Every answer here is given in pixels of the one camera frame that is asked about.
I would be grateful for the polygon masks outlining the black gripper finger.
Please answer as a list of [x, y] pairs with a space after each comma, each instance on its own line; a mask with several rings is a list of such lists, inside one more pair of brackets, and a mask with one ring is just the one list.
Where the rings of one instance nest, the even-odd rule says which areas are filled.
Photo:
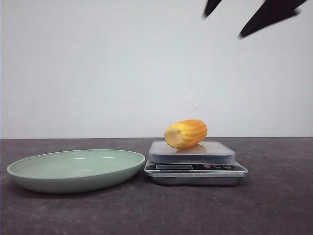
[[297, 16], [297, 8], [306, 0], [266, 0], [239, 33], [245, 38], [265, 27]]
[[222, 0], [207, 0], [206, 6], [202, 14], [203, 18], [206, 19], [216, 9], [221, 1]]

